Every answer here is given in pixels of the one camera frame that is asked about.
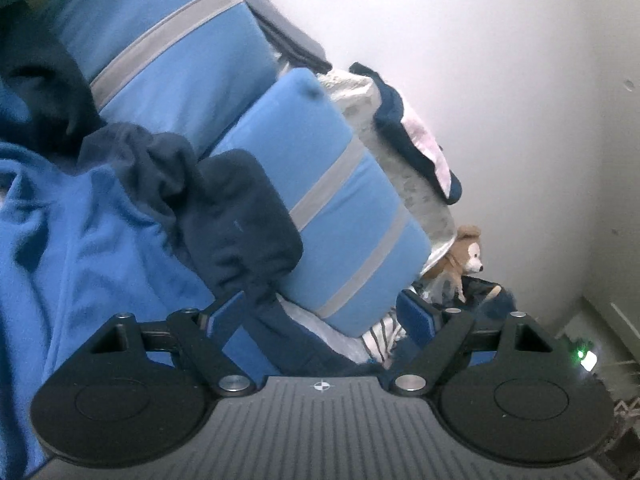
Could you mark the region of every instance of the white wall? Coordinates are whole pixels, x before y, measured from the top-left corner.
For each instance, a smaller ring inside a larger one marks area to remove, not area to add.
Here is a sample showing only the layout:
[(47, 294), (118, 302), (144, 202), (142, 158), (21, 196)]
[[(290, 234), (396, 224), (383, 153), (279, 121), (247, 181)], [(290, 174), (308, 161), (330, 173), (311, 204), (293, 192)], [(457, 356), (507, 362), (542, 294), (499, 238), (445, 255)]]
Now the white wall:
[(600, 117), (577, 0), (273, 0), (338, 68), (368, 64), (436, 133), (484, 277), (553, 322), (590, 257)]
[(640, 361), (640, 0), (581, 2), (600, 68), (605, 139), (585, 295)]

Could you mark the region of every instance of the blue pillow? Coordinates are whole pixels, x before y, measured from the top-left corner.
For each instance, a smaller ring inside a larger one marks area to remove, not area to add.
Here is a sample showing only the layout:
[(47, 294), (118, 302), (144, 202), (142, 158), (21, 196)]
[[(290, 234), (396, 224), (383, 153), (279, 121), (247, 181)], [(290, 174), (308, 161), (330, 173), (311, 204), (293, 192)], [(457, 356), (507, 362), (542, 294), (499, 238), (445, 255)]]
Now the blue pillow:
[(316, 78), (307, 69), (287, 73), (214, 153), (252, 153), (297, 223), (300, 203), (309, 202), (312, 187), (353, 146), (359, 153), (353, 171), (299, 225), (302, 259), (278, 285), (288, 300), (358, 337), (418, 277), (430, 244), (373, 157), (364, 147), (357, 151), (349, 126)]
[[(87, 81), (157, 22), (191, 0), (49, 0), (39, 16)], [(109, 121), (182, 134), (201, 156), (274, 83), (276, 69), (246, 4), (182, 38), (100, 111)]]

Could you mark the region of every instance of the brown stuffed animal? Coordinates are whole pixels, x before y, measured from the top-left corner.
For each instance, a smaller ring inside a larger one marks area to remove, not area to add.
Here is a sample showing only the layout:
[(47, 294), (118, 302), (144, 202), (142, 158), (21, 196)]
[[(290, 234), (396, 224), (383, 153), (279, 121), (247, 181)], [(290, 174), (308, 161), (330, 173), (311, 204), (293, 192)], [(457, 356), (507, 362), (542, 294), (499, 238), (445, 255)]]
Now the brown stuffed animal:
[(456, 241), (438, 262), (424, 273), (422, 279), (433, 280), (442, 272), (451, 276), (455, 293), (460, 301), (466, 303), (462, 293), (462, 276), (475, 274), (483, 269), (480, 260), (480, 228), (475, 225), (463, 225), (458, 228)]

